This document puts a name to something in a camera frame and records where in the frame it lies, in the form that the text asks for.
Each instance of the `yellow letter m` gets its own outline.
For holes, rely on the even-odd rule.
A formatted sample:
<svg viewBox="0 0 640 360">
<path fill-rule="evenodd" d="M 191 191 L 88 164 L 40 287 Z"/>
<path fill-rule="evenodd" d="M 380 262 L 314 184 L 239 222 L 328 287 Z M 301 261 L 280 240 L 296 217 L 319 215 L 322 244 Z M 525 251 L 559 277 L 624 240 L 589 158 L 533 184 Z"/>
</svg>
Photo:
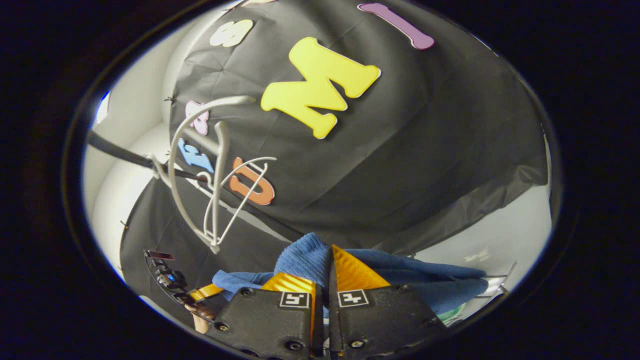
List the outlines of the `yellow letter m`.
<svg viewBox="0 0 640 360">
<path fill-rule="evenodd" d="M 359 64 L 306 37 L 289 52 L 291 63 L 306 81 L 271 83 L 262 94 L 260 106 L 264 111 L 278 109 L 298 119 L 323 139 L 338 123 L 334 114 L 320 114 L 313 108 L 344 111 L 347 103 L 331 81 L 344 88 L 350 98 L 360 97 L 380 77 L 373 65 Z"/>
</svg>

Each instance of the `blue towel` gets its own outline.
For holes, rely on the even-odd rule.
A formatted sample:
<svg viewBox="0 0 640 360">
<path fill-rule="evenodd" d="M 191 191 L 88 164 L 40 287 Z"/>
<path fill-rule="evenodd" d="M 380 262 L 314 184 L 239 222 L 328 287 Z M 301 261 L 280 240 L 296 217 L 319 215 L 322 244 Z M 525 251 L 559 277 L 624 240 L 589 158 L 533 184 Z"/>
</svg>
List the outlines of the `blue towel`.
<svg viewBox="0 0 640 360">
<path fill-rule="evenodd" d="M 484 279 L 480 279 L 486 276 L 482 270 L 423 263 L 416 259 L 377 250 L 345 250 L 372 268 L 391 285 L 411 284 L 437 315 L 456 309 L 485 292 L 488 286 Z M 220 270 L 213 277 L 212 282 L 225 289 L 222 295 L 227 300 L 231 300 L 240 288 L 259 289 L 278 272 L 309 279 L 320 284 L 323 291 L 328 291 L 330 256 L 331 247 L 323 243 L 314 233 L 310 233 L 282 251 L 274 272 L 229 274 Z M 327 308 L 324 309 L 324 317 L 328 317 Z"/>
</svg>

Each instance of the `screw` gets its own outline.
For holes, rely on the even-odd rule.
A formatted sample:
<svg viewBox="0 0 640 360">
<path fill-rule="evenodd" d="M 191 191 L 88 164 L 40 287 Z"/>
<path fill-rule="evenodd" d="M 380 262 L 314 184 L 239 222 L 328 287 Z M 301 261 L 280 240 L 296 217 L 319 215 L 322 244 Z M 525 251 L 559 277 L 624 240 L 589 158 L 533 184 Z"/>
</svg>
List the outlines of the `screw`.
<svg viewBox="0 0 640 360">
<path fill-rule="evenodd" d="M 302 348 L 304 347 L 304 345 L 302 345 L 301 343 L 297 342 L 297 341 L 290 341 L 287 343 L 287 348 L 289 350 L 293 350 L 293 351 L 299 351 L 302 350 Z"/>
<path fill-rule="evenodd" d="M 352 348 L 361 348 L 364 347 L 364 341 L 356 340 L 350 344 Z"/>
</svg>

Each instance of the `black fabric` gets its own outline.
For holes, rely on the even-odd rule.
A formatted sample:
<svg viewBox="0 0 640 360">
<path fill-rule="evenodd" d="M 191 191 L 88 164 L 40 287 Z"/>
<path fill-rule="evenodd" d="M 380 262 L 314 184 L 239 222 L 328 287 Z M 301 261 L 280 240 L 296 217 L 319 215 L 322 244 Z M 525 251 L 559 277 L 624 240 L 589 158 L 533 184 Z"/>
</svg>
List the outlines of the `black fabric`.
<svg viewBox="0 0 640 360">
<path fill-rule="evenodd" d="M 185 179 L 177 179 L 178 191 L 187 211 L 196 224 L 209 198 Z M 232 214 L 220 211 L 221 229 L 227 226 Z M 188 289 L 211 283 L 218 270 L 226 272 L 270 272 L 278 256 L 289 244 L 237 218 L 220 245 L 224 256 L 215 256 L 193 233 L 180 215 L 171 191 L 160 180 L 152 179 L 138 198 L 127 220 L 120 245 L 120 264 L 124 279 L 138 295 L 144 295 L 183 323 L 193 323 L 191 314 L 174 303 L 146 269 L 143 250 L 168 252 L 175 261 L 168 261 L 173 270 L 181 271 Z"/>
<path fill-rule="evenodd" d="M 227 121 L 231 160 L 278 158 L 266 175 L 274 201 L 253 209 L 249 202 L 247 210 L 349 248 L 415 252 L 546 184 L 540 115 L 508 63 L 448 21 L 410 3 L 384 1 L 435 39 L 430 49 L 414 49 L 395 27 L 358 10 L 359 3 L 278 0 L 224 15 L 180 70 L 170 135 L 188 101 L 254 96 L 256 103 L 217 108 L 209 120 L 210 129 L 215 119 Z M 209 44 L 222 24 L 243 19 L 254 26 L 239 45 Z M 300 121 L 260 108 L 270 83 L 304 80 L 288 55 L 307 36 L 382 71 L 357 99 L 336 85 L 348 109 L 333 112 L 338 123 L 323 140 Z M 214 131 L 207 136 L 215 140 Z M 183 168 L 202 170 L 178 158 Z M 227 161 L 225 173 L 231 166 Z M 230 204 L 240 198 L 222 194 Z"/>
</svg>

